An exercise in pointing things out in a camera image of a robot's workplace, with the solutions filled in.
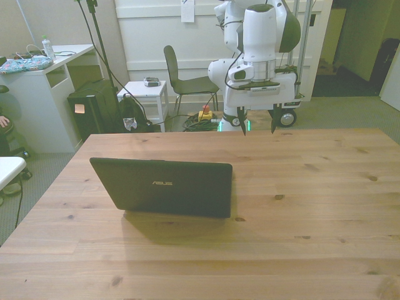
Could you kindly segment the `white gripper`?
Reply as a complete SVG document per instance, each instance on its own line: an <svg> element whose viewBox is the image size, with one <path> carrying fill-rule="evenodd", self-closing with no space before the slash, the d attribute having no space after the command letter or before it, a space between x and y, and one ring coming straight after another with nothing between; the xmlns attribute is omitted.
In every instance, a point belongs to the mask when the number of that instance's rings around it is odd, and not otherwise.
<svg viewBox="0 0 400 300"><path fill-rule="evenodd" d="M279 73L275 75L275 78L273 78L272 81L279 84L268 84L267 86L246 87L245 89L239 89L239 85L243 85L243 82L228 82L229 85L235 87L236 89L231 89L230 87L226 88L224 103L229 108L237 107L237 118L239 119L239 125L245 136L245 122L247 119L246 108L273 108L271 111L271 132L274 133L281 118L282 107L280 104L294 101L294 83L296 81L295 73Z"/></svg>

